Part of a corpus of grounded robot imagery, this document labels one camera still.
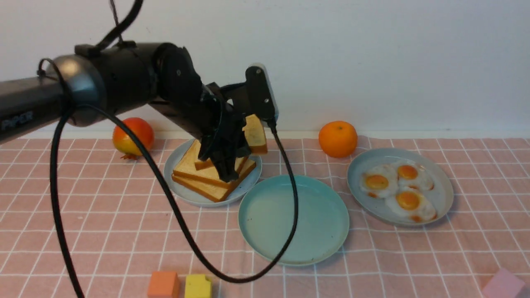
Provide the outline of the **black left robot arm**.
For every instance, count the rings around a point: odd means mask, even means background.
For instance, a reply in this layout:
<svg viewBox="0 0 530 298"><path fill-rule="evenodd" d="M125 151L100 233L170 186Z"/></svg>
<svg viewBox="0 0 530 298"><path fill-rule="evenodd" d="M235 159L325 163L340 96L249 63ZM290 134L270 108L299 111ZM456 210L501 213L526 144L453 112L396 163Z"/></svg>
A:
<svg viewBox="0 0 530 298"><path fill-rule="evenodd" d="M47 126L72 107L70 123L96 124L104 117L149 105L201 142L201 160L210 160L219 178L238 179L236 159L250 154L245 117L206 86L186 48L171 43L134 43L95 51L77 46L53 59L37 75L1 83L1 142Z"/></svg>

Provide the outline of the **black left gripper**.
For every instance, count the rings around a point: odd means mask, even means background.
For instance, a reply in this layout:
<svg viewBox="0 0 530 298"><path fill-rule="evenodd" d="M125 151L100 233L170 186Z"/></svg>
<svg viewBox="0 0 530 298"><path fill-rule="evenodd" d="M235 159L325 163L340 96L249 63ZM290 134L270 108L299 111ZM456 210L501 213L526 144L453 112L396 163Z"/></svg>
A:
<svg viewBox="0 0 530 298"><path fill-rule="evenodd" d="M200 141L198 159L210 160L220 180L229 183L239 174L235 170L240 145L248 145L243 128L248 103L246 83L219 86L210 83L195 96L164 88L150 87L150 106Z"/></svg>

